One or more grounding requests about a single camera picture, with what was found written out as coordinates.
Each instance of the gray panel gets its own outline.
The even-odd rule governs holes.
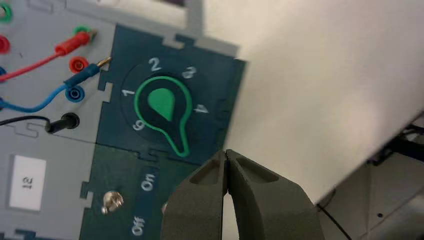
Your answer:
[[[38,137],[17,134],[20,128],[35,130]],[[37,232],[37,236],[76,240],[84,208],[92,194],[80,198],[82,182],[90,178],[94,144],[45,133],[40,125],[20,122],[17,128],[3,126],[0,144],[0,233],[14,236],[16,229]],[[33,212],[8,207],[11,158],[14,155],[46,160],[41,210]]]
[[[98,62],[111,54],[115,25],[93,18],[81,16],[65,9],[60,1],[12,1],[13,21],[0,24],[0,31],[11,45],[10,53],[0,56],[0,66],[13,72],[23,66],[35,63],[54,54],[55,46],[73,36],[78,25],[98,29],[92,43],[82,46],[73,53],[57,58],[49,64],[0,84],[0,96],[12,104],[33,107],[41,103],[48,94],[73,75],[69,70],[69,60],[73,56],[83,56],[89,62]],[[73,103],[59,94],[39,115],[58,120],[67,112],[78,114],[81,123],[75,131],[61,131],[60,136],[82,141],[96,141],[100,112],[103,101],[108,102],[112,85],[105,91],[97,89],[99,75],[90,78],[81,86],[86,98]],[[21,116],[22,113],[4,109],[1,119]]]
[[[370,228],[384,221],[423,187],[423,173],[424,162],[397,153],[372,168]]]
[[[372,229],[369,239],[424,239],[424,190]]]
[[[371,168],[372,166],[362,165],[337,186],[335,195],[329,204],[330,197],[326,197],[320,202],[323,207],[328,204],[325,209],[353,239],[357,239],[367,232]],[[319,212],[319,220],[326,240],[345,238],[322,211]]]

